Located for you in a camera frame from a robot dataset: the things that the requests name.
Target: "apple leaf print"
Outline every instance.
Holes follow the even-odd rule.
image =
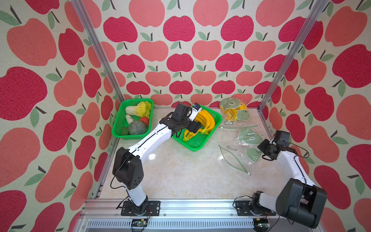
[[[55,73],[49,73],[45,77],[48,78],[51,81],[60,81],[60,76],[58,76]]]
[[[305,93],[306,91],[305,91],[305,89],[298,89],[296,92],[297,92],[298,94],[303,94],[303,93]]]
[[[242,4],[242,2],[243,2],[243,0],[236,0],[236,1],[233,3],[233,5],[232,5],[231,10],[234,10],[234,9],[236,9],[237,7],[239,7],[239,6]]]
[[[223,47],[223,49],[227,49],[227,48],[229,48],[230,46],[232,46],[233,45],[233,41],[230,41],[230,42],[228,42],[224,47]]]
[[[346,88],[345,82],[344,81],[340,81],[339,86],[338,86],[338,92],[339,92],[339,95],[340,96],[344,96],[345,88]]]
[[[204,68],[201,66],[201,65],[196,65],[196,67],[200,70],[200,71],[203,71]]]
[[[366,1],[365,3],[363,3],[357,10],[358,11],[364,11],[366,10],[367,8],[369,8],[371,6],[371,1],[368,0]]]
[[[346,140],[343,139],[342,137],[332,137],[332,140],[333,140],[335,143],[338,143],[338,144],[348,144],[348,141],[346,141]]]
[[[81,74],[81,63],[80,62],[77,63],[77,71],[79,72],[79,74]]]
[[[176,73],[174,73],[173,78],[179,76],[179,74],[180,74],[180,72],[176,72]]]
[[[55,21],[54,21],[54,17],[53,17],[52,12],[49,12],[48,13],[47,20],[49,22],[50,29],[53,29],[54,28],[54,25],[55,25]]]
[[[256,32],[255,35],[256,35],[256,38],[257,38],[258,40],[260,40],[260,41],[263,40],[263,35],[262,35],[260,32]]]
[[[67,152],[70,153],[71,149],[72,149],[72,141],[71,141],[71,139],[69,139],[67,141]]]
[[[71,188],[70,190],[68,190],[63,198],[67,198],[67,197],[71,196],[73,194],[73,192],[75,191],[75,189],[76,188]]]
[[[313,123],[313,114],[312,113],[309,113],[309,115],[308,115],[308,122],[309,122],[309,125],[312,125],[312,123]]]
[[[35,127],[39,122],[39,111],[34,108],[30,113],[30,120],[33,127]]]
[[[325,62],[325,61],[330,60],[330,59],[333,58],[333,57],[334,57],[333,54],[327,54],[327,55],[324,55],[324,56],[321,58],[321,61]]]
[[[171,0],[170,2],[169,2],[169,5],[167,5],[167,9],[168,10],[171,10],[171,9],[173,9],[176,5],[177,5],[177,0]]]
[[[332,10],[334,9],[334,4],[330,1],[327,6],[327,16],[331,17]]]
[[[302,4],[300,4],[296,10],[302,10],[304,8],[306,8],[310,3],[312,2],[312,0],[305,0]]]
[[[305,158],[305,161],[307,161],[310,164],[314,164],[314,161],[309,157]]]
[[[199,32],[198,35],[200,36],[202,40],[207,40],[207,37],[203,32]]]
[[[20,24],[13,16],[1,10],[0,20],[12,26],[18,26]]]
[[[121,50],[123,47],[124,47],[124,43],[123,42],[118,43],[118,45],[116,47],[116,50]]]
[[[44,176],[45,176],[45,173],[36,174],[32,176],[30,179],[28,179],[28,181],[24,185],[29,186],[29,185],[35,184],[39,182]]]
[[[267,75],[264,76],[264,78],[270,77],[273,75],[274,72],[268,73]]]
[[[175,48],[178,47],[178,45],[179,45],[179,41],[175,41],[175,42],[171,45],[170,49],[175,49]]]
[[[81,108],[81,109],[78,109],[78,110],[76,111],[76,113],[77,113],[77,114],[84,114],[85,111],[86,111],[85,109]]]
[[[146,33],[141,32],[140,34],[142,35],[142,37],[143,37],[145,40],[147,40],[147,41],[151,41],[151,37],[150,37],[149,35],[147,35]]]
[[[151,65],[148,65],[147,67],[148,67],[151,71],[156,72],[156,68],[155,68],[155,67],[153,67],[153,66],[151,66]]]
[[[365,190],[365,182],[362,180],[361,177],[358,177],[355,180],[355,189],[358,191],[360,195],[362,195],[363,191]]]
[[[224,76],[227,72],[222,72],[218,77]]]

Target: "green basket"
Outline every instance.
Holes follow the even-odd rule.
[[[152,106],[151,111],[150,111],[150,124],[148,126],[147,132],[144,133],[144,134],[139,134],[139,135],[120,135],[122,128],[129,126],[129,124],[126,121],[126,118],[125,118],[125,116],[126,116],[125,108],[127,106],[131,106],[131,105],[138,105],[142,101],[148,101],[149,103],[151,103],[151,106]],[[116,138],[122,138],[123,140],[144,138],[147,134],[149,134],[151,132],[153,104],[154,103],[153,103],[152,99],[149,99],[149,98],[128,99],[128,100],[123,101],[120,105],[120,108],[118,109],[117,116],[116,116],[116,119],[115,119],[115,123],[112,127],[112,135]],[[139,120],[140,119],[140,117],[135,116],[135,115],[132,115],[131,117],[134,120]]]
[[[185,146],[186,148],[188,148],[191,151],[198,151],[201,148],[203,148],[203,146],[210,139],[210,137],[213,135],[213,133],[216,130],[216,128],[219,127],[221,121],[223,120],[223,118],[220,115],[220,113],[217,113],[217,112],[213,111],[212,109],[210,109],[210,108],[208,108],[206,106],[203,106],[203,105],[201,105],[201,107],[202,107],[202,109],[204,109],[207,112],[209,112],[210,115],[214,118],[214,120],[215,120],[215,127],[214,127],[214,129],[208,135],[198,133],[196,136],[194,136],[193,138],[189,139],[187,142],[184,142],[183,141],[184,132],[186,130],[183,130],[182,131],[182,134],[180,135],[179,138],[177,138],[176,136],[173,136],[173,139],[177,140],[180,144],[182,144],[183,146]]]

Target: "red apple print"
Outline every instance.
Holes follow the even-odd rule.
[[[122,55],[117,58],[117,66],[123,72],[143,72],[145,65],[137,55]]]
[[[108,157],[107,152],[103,152],[102,154],[100,154],[98,162],[96,163],[95,168],[94,168],[94,180],[95,181],[99,180],[104,164],[106,163],[107,157]]]
[[[73,195],[70,200],[70,209],[75,211],[80,209],[80,207],[85,203],[86,199],[89,196],[90,189],[93,185],[93,176],[92,173],[87,171],[84,172],[79,180],[76,190],[73,192]]]
[[[89,69],[88,74],[84,77],[84,89],[86,94],[91,98],[95,97],[101,86],[102,81],[98,72],[95,69]]]
[[[358,223],[363,226],[366,231],[371,231],[371,221],[370,221],[370,206],[371,199],[362,198],[354,204],[354,216]]]
[[[292,14],[294,0],[263,0],[256,10],[256,21],[263,27],[278,27]]]
[[[14,55],[28,65],[45,66],[57,56],[52,33],[38,19],[29,19],[24,26],[11,28],[6,39]]]
[[[360,144],[351,147],[347,153],[347,160],[350,166],[352,166],[361,175],[363,181],[367,186],[371,187],[371,175],[370,175],[370,161],[371,161],[371,145]]]
[[[112,138],[111,130],[112,130],[112,128],[108,123],[106,125],[104,125],[104,129],[103,129],[102,134],[99,136],[99,143],[98,143],[99,148],[101,150],[104,150],[108,147],[109,141]]]
[[[167,59],[166,62],[167,68],[172,72],[189,72],[193,69],[193,59],[190,55],[184,53],[174,54]]]
[[[254,93],[265,94],[267,92],[268,88],[270,87],[271,83],[272,82],[264,81],[262,83],[257,84],[254,88]]]
[[[318,121],[329,119],[335,108],[332,96],[322,87],[310,90],[305,96],[304,104]]]
[[[197,23],[206,27],[219,26],[228,13],[227,0],[197,0],[193,6],[193,16]]]
[[[37,103],[44,100],[47,88],[35,72],[12,67],[0,78],[0,118],[15,121],[26,117]]]
[[[93,24],[94,28],[98,28],[102,23],[102,15],[99,7],[92,0],[82,0],[86,12]]]
[[[220,35],[225,41],[246,41],[254,31],[254,22],[250,16],[233,16],[224,22]]]
[[[218,81],[214,83],[211,91],[214,94],[231,94],[236,89],[236,85],[233,81]]]
[[[59,8],[58,0],[51,1],[37,1],[37,0],[25,0],[27,4],[39,14],[47,14],[51,9]]]
[[[138,38],[138,32],[134,24],[125,17],[108,18],[103,24],[103,30],[107,38],[113,42],[132,43]]]
[[[282,42],[291,42],[295,41],[296,37],[299,34],[300,29],[304,24],[305,19],[302,17],[294,18],[281,28],[278,38]],[[312,29],[310,30],[308,36],[303,42],[303,45],[306,49],[311,50],[317,46],[319,41],[322,38],[324,32],[323,23],[315,22]]]
[[[302,142],[305,138],[305,125],[297,114],[290,114],[286,118],[286,128],[289,130],[292,139],[295,142]]]
[[[76,105],[82,96],[82,83],[74,71],[67,71],[65,77],[54,86],[54,97],[64,107]]]
[[[334,47],[345,46],[360,36],[367,24],[367,15],[354,12],[349,6],[338,10],[331,18],[325,32],[327,42]]]
[[[58,47],[63,59],[69,65],[75,65],[85,54],[84,45],[80,37],[73,30],[67,28],[66,33],[59,35]]]
[[[84,27],[81,24],[79,16],[77,15],[76,10],[72,5],[72,2],[67,1],[65,3],[65,13],[66,13],[67,19],[70,22],[70,24],[72,25],[72,27],[79,32],[83,32]]]
[[[169,90],[172,94],[190,94],[193,87],[188,81],[175,81],[170,84]]]
[[[26,195],[18,190],[4,191],[0,193],[0,231],[7,232],[13,222],[23,212],[27,199]]]
[[[336,143],[329,138],[322,126],[312,127],[307,136],[307,143],[313,150],[314,155],[326,163],[338,160],[340,151]]]
[[[247,107],[256,108],[256,107],[259,107],[259,105],[260,105],[260,102],[259,101],[255,101],[255,102],[252,102],[249,105],[247,105]],[[263,115],[264,115],[265,120],[267,120],[268,119],[268,116],[269,116],[269,111],[268,111],[268,107],[267,106],[264,106]]]
[[[336,110],[336,119],[357,138],[371,140],[371,105],[367,98],[355,94],[344,98]]]
[[[164,36],[168,41],[191,41],[196,29],[188,16],[173,16],[164,23]]]
[[[27,171],[40,153],[40,141],[32,130],[14,128],[1,138],[0,150],[0,187],[4,187]]]
[[[215,68],[218,71],[238,71],[243,65],[243,58],[239,53],[225,54],[218,58]]]
[[[186,104],[186,105],[188,105],[188,106],[192,106],[191,103],[189,103],[189,102],[187,102],[187,101],[177,101],[177,102],[174,102],[174,103],[171,105],[171,107],[177,107],[177,105],[178,105],[179,103],[184,103],[184,104]]]
[[[60,110],[54,114],[44,129],[43,142],[49,151],[59,151],[62,149],[71,134],[77,127],[75,116],[66,110]]]
[[[330,208],[324,208],[321,223],[327,232],[347,232],[340,217]]]
[[[132,0],[129,12],[132,19],[142,27],[158,27],[165,18],[165,7],[161,0]]]
[[[101,114],[104,120],[108,120],[109,115],[111,111],[113,110],[113,108],[114,108],[114,103],[112,101],[112,98],[108,95],[104,96],[104,100],[102,101],[102,104],[101,104]]]
[[[168,72],[149,72],[145,75],[145,80],[153,86],[168,86],[171,76]]]
[[[53,160],[49,171],[41,179],[35,192],[39,203],[54,200],[65,188],[67,180],[72,174],[72,161],[68,156],[58,156]]]
[[[99,113],[98,105],[95,102],[91,102],[88,106],[88,110],[81,117],[82,130],[87,133],[92,132],[95,130],[100,118],[101,115]]]
[[[368,69],[371,65],[371,52],[363,44],[345,49],[334,61],[332,72],[341,77],[352,88],[361,88],[371,82]]]
[[[126,85],[126,90],[134,95],[144,94],[147,95],[151,92],[150,87],[143,81],[132,81]]]
[[[173,97],[170,94],[154,94],[151,99],[156,105],[171,105]]]
[[[64,213],[65,206],[63,203],[57,202],[49,205],[37,216],[35,225],[31,232],[55,231],[62,220]]]
[[[87,135],[82,138],[80,146],[75,152],[75,166],[77,169],[84,169],[90,160],[96,147],[95,138],[93,136]]]
[[[277,55],[271,57],[264,65],[264,70],[267,72],[278,72],[279,68],[281,67],[284,59],[286,56],[284,55]],[[293,59],[290,66],[287,68],[285,72],[285,78],[288,81],[292,81],[295,79],[296,75],[299,71],[299,63],[297,60]]]
[[[318,184],[326,190],[327,200],[338,209],[346,209],[351,204],[348,187],[340,180],[339,174],[332,168],[321,165],[314,170]]]

